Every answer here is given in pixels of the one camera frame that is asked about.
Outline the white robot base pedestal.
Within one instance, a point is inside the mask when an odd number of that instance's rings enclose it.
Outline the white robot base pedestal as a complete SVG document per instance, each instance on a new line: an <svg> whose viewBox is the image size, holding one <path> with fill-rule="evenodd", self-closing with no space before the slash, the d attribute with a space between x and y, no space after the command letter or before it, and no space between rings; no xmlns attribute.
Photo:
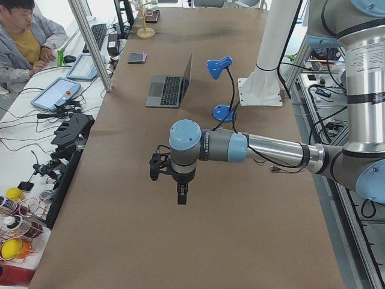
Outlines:
<svg viewBox="0 0 385 289"><path fill-rule="evenodd" d="M285 54L286 42L301 6L299 0L271 2L255 69L247 78L238 80L239 102L243 107L283 105L278 78L279 63Z"/></svg>

